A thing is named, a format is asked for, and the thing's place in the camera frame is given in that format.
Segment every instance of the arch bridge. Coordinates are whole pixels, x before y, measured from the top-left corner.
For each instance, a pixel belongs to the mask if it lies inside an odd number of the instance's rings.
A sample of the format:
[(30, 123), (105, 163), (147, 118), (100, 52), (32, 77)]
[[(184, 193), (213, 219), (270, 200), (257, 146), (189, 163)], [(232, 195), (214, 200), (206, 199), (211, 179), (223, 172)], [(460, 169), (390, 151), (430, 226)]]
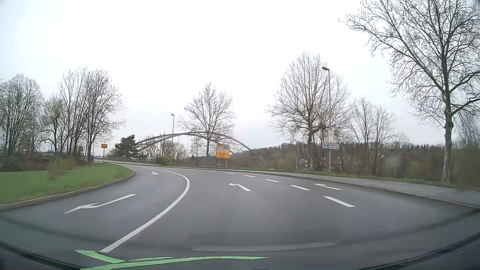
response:
[(239, 140), (237, 140), (233, 137), (230, 137), (230, 136), (227, 136), (227, 135), (224, 135), (224, 134), (220, 134), (220, 133), (216, 133), (216, 132), (191, 131), (191, 132), (183, 132), (183, 133), (163, 134), (163, 135), (159, 135), (159, 136), (155, 136), (155, 137), (151, 137), (151, 138), (139, 141), (139, 142), (135, 143), (135, 145), (138, 147), (139, 150), (144, 150), (144, 149), (146, 149), (146, 148), (148, 148), (152, 145), (155, 145), (159, 142), (163, 142), (165, 140), (169, 140), (169, 139), (172, 139), (172, 138), (175, 138), (175, 137), (178, 137), (178, 136), (187, 135), (187, 136), (198, 137), (198, 138), (202, 138), (202, 139), (206, 140), (206, 136), (208, 134), (212, 135), (213, 138), (211, 139), (211, 141), (214, 142), (214, 143), (234, 144), (234, 145), (241, 146), (241, 148), (239, 148), (239, 149), (235, 149), (235, 148), (230, 147), (230, 153), (237, 154), (240, 151), (246, 151), (246, 150), (243, 150), (245, 148), (248, 151), (250, 151), (250, 153), (252, 153), (254, 155), (254, 158), (260, 160), (260, 162), (263, 163), (263, 160), (259, 156), (257, 156), (257, 154), (255, 154), (250, 148), (248, 148), (248, 146), (246, 146), (241, 141), (239, 141)]

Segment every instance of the curb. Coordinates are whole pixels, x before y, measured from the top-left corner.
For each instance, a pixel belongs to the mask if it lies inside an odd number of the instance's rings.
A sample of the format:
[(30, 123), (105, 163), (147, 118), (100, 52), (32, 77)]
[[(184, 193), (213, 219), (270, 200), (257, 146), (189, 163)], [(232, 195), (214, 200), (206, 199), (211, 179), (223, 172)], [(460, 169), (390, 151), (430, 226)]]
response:
[(115, 180), (115, 181), (112, 181), (112, 182), (103, 183), (103, 184), (99, 184), (99, 185), (95, 185), (95, 186), (89, 186), (89, 187), (85, 187), (85, 188), (82, 188), (82, 189), (73, 190), (73, 191), (69, 191), (69, 192), (65, 192), (65, 193), (60, 193), (60, 194), (55, 194), (55, 195), (30, 199), (30, 200), (26, 200), (26, 201), (13, 202), (13, 203), (8, 203), (8, 204), (0, 204), (0, 212), (11, 210), (11, 209), (16, 209), (16, 208), (20, 208), (20, 207), (25, 207), (25, 206), (32, 206), (32, 205), (36, 205), (36, 204), (41, 204), (41, 203), (44, 203), (44, 202), (49, 202), (49, 201), (53, 201), (53, 200), (57, 200), (57, 199), (73, 197), (73, 196), (76, 196), (78, 194), (82, 194), (82, 193), (89, 192), (89, 191), (92, 191), (92, 190), (100, 189), (102, 187), (106, 187), (106, 186), (109, 186), (109, 185), (112, 185), (112, 184), (117, 184), (117, 183), (122, 182), (122, 181), (127, 181), (127, 180), (133, 178), (134, 176), (135, 176), (135, 172), (132, 171), (132, 174), (130, 176), (127, 176), (127, 177), (124, 177), (124, 178), (121, 178), (121, 179), (118, 179), (118, 180)]
[[(133, 164), (133, 162), (131, 162), (131, 163), (125, 163), (125, 164), (126, 164), (126, 165), (138, 165), (138, 166), (155, 166), (155, 167), (164, 167), (164, 168), (188, 169), (188, 170), (215, 170), (215, 168), (193, 168), (193, 167), (161, 166), (161, 165), (157, 165), (157, 164), (146, 164), (146, 163)], [(465, 204), (465, 203), (461, 203), (461, 202), (450, 201), (450, 200), (445, 200), (445, 199), (439, 199), (439, 198), (435, 198), (435, 197), (430, 197), (430, 196), (425, 196), (425, 195), (418, 195), (418, 194), (414, 194), (414, 193), (409, 193), (409, 192), (404, 192), (404, 191), (398, 191), (398, 190), (388, 189), (388, 188), (384, 188), (384, 187), (371, 186), (371, 185), (364, 185), (364, 184), (357, 184), (357, 183), (338, 182), (338, 181), (327, 180), (327, 179), (315, 179), (315, 178), (311, 178), (311, 177), (307, 177), (307, 176), (297, 176), (297, 175), (289, 175), (289, 174), (279, 174), (279, 173), (272, 173), (272, 172), (269, 172), (269, 171), (249, 171), (249, 170), (234, 170), (234, 169), (231, 169), (231, 170), (229, 170), (229, 169), (217, 169), (217, 170), (219, 170), (219, 171), (227, 171), (227, 172), (260, 173), (260, 174), (268, 174), (268, 175), (276, 175), (276, 176), (288, 176), (288, 177), (294, 177), (294, 178), (300, 178), (300, 179), (308, 179), (308, 180), (329, 181), (329, 182), (333, 182), (333, 183), (337, 183), (337, 184), (348, 184), (348, 185), (353, 185), (353, 186), (361, 186), (361, 187), (367, 187), (367, 188), (375, 188), (375, 189), (380, 189), (380, 190), (383, 190), (383, 191), (395, 192), (395, 193), (400, 193), (400, 194), (409, 195), (409, 196), (417, 196), (417, 197), (422, 197), (422, 198), (426, 198), (426, 199), (432, 199), (432, 200), (442, 201), (442, 202), (446, 202), (446, 203), (452, 203), (452, 204), (462, 205), (462, 206), (471, 207), (471, 208), (475, 208), (475, 209), (480, 209), (479, 206), (474, 206), (474, 205)]]

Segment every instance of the windshield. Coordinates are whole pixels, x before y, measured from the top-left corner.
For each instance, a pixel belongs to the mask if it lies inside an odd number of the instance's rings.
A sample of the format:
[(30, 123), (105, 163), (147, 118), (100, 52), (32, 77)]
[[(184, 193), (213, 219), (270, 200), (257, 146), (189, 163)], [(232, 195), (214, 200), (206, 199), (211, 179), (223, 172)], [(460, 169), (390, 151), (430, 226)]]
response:
[(480, 266), (471, 0), (0, 0), (0, 269)]

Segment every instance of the lamp post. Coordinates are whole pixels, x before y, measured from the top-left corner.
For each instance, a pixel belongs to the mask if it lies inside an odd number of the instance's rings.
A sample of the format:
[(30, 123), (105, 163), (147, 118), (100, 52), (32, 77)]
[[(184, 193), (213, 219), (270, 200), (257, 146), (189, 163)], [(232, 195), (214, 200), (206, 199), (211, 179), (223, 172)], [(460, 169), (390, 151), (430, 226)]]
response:
[(170, 162), (173, 161), (173, 128), (175, 127), (175, 114), (171, 113), (171, 116), (173, 116), (173, 122), (172, 122), (172, 157), (170, 159)]
[[(330, 113), (330, 117), (328, 117), (328, 128), (331, 128), (332, 125), (332, 94), (330, 90), (330, 69), (327, 67), (322, 67), (323, 70), (328, 71), (328, 111)], [(328, 172), (330, 172), (330, 167), (332, 164), (332, 150), (328, 150)]]

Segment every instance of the steel arch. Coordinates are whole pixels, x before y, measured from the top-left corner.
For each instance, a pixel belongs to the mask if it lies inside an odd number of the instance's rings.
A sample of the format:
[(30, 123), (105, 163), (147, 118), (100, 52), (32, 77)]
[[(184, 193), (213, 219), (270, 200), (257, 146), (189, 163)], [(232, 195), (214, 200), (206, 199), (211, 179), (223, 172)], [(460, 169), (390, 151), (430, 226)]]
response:
[(232, 142), (232, 141), (237, 142), (238, 144), (240, 144), (241, 146), (243, 146), (247, 150), (249, 150), (258, 160), (260, 160), (261, 163), (264, 164), (263, 160), (259, 156), (257, 156), (257, 154), (255, 154), (250, 148), (248, 148), (248, 146), (243, 144), (241, 141), (239, 141), (239, 140), (237, 140), (233, 137), (230, 137), (230, 136), (227, 136), (227, 135), (224, 135), (224, 134), (220, 134), (220, 133), (216, 133), (216, 132), (191, 131), (191, 132), (184, 132), (184, 133), (164, 134), (164, 135), (159, 135), (159, 136), (155, 136), (155, 137), (151, 137), (151, 138), (139, 141), (139, 142), (135, 143), (135, 145), (137, 147), (139, 147), (138, 148), (139, 150), (143, 150), (143, 149), (145, 149), (149, 146), (152, 146), (152, 145), (157, 144), (159, 142), (162, 142), (162, 141), (165, 141), (165, 140), (168, 140), (168, 139), (171, 139), (171, 138), (175, 138), (175, 137), (178, 137), (178, 136), (188, 135), (188, 136), (194, 136), (194, 137), (199, 137), (199, 138), (205, 139), (204, 135), (207, 135), (207, 134), (215, 135), (215, 136), (218, 136), (218, 137), (221, 137), (221, 138), (223, 137), (223, 138), (230, 139), (231, 140), (230, 142)]

